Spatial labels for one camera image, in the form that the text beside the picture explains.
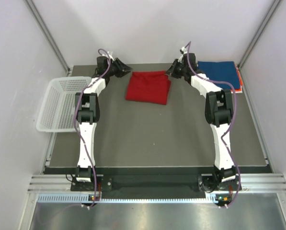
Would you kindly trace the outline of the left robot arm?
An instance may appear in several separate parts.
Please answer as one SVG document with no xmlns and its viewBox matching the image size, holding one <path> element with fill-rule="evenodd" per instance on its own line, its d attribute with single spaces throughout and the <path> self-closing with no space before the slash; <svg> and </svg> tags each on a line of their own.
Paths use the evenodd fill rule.
<svg viewBox="0 0 286 230">
<path fill-rule="evenodd" d="M 80 155 L 75 172 L 76 183 L 88 190 L 97 190 L 98 178 L 95 170 L 94 136 L 100 120 L 98 97 L 108 85 L 110 78 L 121 78 L 130 73 L 131 67 L 119 58 L 97 57 L 97 67 L 91 82 L 75 94 L 73 123 L 80 139 Z"/>
</svg>

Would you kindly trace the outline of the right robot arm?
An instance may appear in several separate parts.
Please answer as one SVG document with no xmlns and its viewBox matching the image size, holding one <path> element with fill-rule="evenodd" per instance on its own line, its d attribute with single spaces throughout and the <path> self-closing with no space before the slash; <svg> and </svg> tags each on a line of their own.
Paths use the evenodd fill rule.
<svg viewBox="0 0 286 230">
<path fill-rule="evenodd" d="M 200 182 L 201 189 L 207 193 L 223 190 L 236 179 L 236 167 L 230 149 L 230 125 L 233 121 L 234 108 L 230 89 L 218 87 L 205 74 L 197 73 L 194 53 L 181 51 L 181 56 L 174 60 L 166 75 L 184 78 L 205 98 L 205 119 L 210 125 L 215 145 L 215 162 L 212 178 Z"/>
</svg>

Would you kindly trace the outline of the red t-shirt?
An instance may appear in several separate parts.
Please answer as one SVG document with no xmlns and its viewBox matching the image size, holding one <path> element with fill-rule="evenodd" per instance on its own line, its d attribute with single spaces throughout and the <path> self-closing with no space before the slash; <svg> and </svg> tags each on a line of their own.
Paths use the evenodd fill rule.
<svg viewBox="0 0 286 230">
<path fill-rule="evenodd" d="M 166 105 L 171 81 L 164 70 L 133 72 L 126 91 L 126 100 Z"/>
</svg>

